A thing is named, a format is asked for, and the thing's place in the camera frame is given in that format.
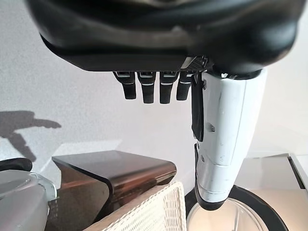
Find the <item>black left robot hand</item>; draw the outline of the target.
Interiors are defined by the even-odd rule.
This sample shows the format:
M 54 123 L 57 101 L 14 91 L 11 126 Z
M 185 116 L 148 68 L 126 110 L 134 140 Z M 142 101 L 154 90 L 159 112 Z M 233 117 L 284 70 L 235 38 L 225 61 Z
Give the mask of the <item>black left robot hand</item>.
M 292 48 L 304 0 L 27 0 L 47 48 L 74 66 L 160 86 L 186 72 L 192 88 L 195 194 L 217 210 L 247 155 L 266 66 Z

